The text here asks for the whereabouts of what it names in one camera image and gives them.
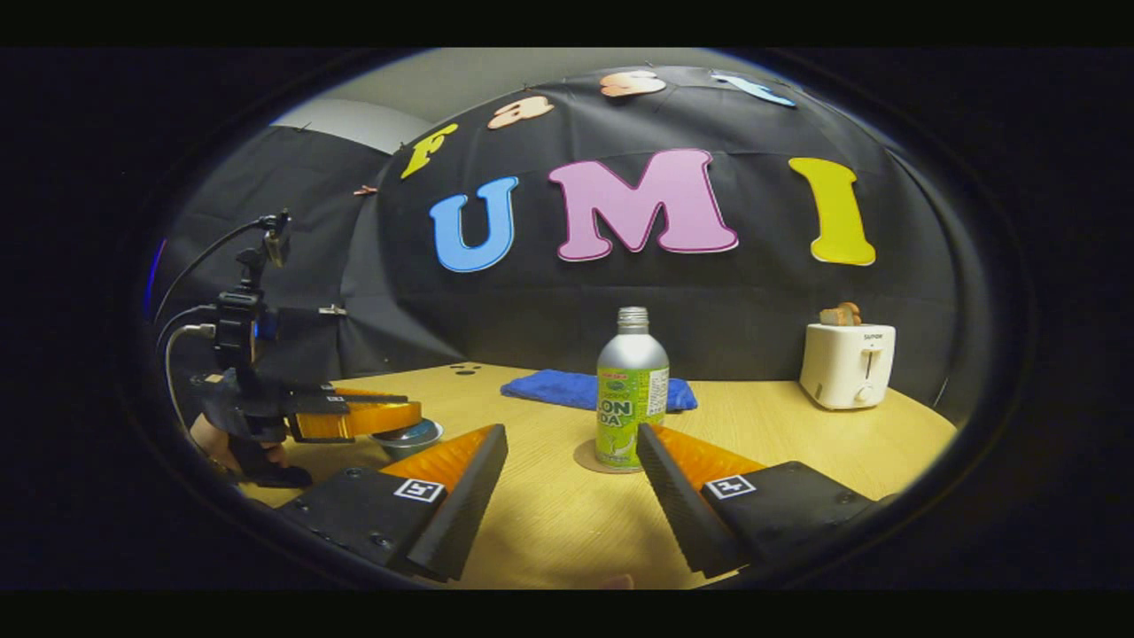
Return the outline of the black backdrop cloth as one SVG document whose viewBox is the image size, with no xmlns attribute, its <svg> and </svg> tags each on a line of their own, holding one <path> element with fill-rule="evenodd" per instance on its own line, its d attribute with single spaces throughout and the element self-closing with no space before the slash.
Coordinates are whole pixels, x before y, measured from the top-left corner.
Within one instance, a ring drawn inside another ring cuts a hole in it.
<svg viewBox="0 0 1134 638">
<path fill-rule="evenodd" d="M 973 271 L 953 202 L 911 153 L 765 73 L 659 67 L 608 97 L 602 70 L 435 121 L 316 97 L 251 134 L 196 187 L 159 250 L 164 316 L 238 279 L 234 239 L 289 209 L 291 258 L 266 373 L 361 378 L 482 361 L 592 373 L 617 308 L 644 306 L 672 375 L 798 377 L 807 323 L 858 301 L 891 324 L 890 388 L 954 424 Z M 376 194 L 355 197 L 361 185 Z M 348 316 L 320 315 L 319 307 Z"/>
</svg>

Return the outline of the white toaster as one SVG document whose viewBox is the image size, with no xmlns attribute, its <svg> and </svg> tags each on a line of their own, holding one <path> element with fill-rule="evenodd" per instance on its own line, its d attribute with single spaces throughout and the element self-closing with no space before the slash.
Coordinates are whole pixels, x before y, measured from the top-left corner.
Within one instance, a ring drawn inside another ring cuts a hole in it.
<svg viewBox="0 0 1134 638">
<path fill-rule="evenodd" d="M 882 403 L 894 366 L 896 335 L 890 324 L 809 324 L 801 388 L 826 409 L 862 409 Z"/>
</svg>

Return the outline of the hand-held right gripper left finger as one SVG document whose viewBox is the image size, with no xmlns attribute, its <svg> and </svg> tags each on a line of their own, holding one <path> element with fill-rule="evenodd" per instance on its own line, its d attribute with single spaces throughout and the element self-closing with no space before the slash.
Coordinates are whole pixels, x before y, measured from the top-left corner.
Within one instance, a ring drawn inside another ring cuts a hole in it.
<svg viewBox="0 0 1134 638">
<path fill-rule="evenodd" d="M 507 456 L 505 425 L 491 424 L 380 470 L 344 469 L 276 513 L 373 565 L 460 579 Z"/>
</svg>

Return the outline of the silver green water bottle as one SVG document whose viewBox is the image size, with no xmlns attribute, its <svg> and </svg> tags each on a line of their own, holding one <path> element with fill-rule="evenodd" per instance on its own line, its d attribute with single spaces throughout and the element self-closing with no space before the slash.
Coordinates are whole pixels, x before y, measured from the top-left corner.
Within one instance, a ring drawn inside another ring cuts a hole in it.
<svg viewBox="0 0 1134 638">
<path fill-rule="evenodd" d="M 613 473 L 637 471 L 638 427 L 665 422 L 670 380 L 668 354 L 649 334 L 646 307 L 618 311 L 617 332 L 599 354 L 596 378 L 595 459 Z"/>
</svg>

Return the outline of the blue towel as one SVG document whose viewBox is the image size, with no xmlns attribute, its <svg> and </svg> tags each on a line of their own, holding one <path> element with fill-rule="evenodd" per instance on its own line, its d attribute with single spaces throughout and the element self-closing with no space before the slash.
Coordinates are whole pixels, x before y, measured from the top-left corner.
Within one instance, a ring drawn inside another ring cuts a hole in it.
<svg viewBox="0 0 1134 638">
<path fill-rule="evenodd" d="M 595 411 L 598 378 L 593 375 L 585 375 L 585 373 L 543 369 L 509 381 L 500 388 L 500 394 Z M 667 412 L 683 412 L 696 408 L 699 408 L 699 400 L 689 383 L 684 378 L 670 378 L 668 381 Z"/>
</svg>

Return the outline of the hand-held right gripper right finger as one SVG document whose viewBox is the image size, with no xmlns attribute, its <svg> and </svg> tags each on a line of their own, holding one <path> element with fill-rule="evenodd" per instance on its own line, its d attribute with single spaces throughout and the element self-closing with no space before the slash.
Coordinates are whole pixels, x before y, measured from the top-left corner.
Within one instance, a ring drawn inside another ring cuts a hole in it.
<svg viewBox="0 0 1134 638">
<path fill-rule="evenodd" d="M 636 451 L 688 568 L 705 577 L 816 548 L 887 505 L 810 465 L 765 467 L 660 424 L 640 425 Z"/>
</svg>

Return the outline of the round brown coaster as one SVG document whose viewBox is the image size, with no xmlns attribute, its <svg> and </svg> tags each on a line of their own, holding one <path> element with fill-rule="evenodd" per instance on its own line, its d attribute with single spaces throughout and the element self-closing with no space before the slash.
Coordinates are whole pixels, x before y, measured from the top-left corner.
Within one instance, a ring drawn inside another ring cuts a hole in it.
<svg viewBox="0 0 1134 638">
<path fill-rule="evenodd" d="M 643 473 L 641 467 L 608 467 L 608 465 L 602 463 L 596 456 L 596 439 L 583 441 L 582 444 L 576 446 L 572 457 L 574 457 L 575 462 L 579 467 L 592 473 L 601 473 L 601 475 L 635 475 L 635 473 Z"/>
</svg>

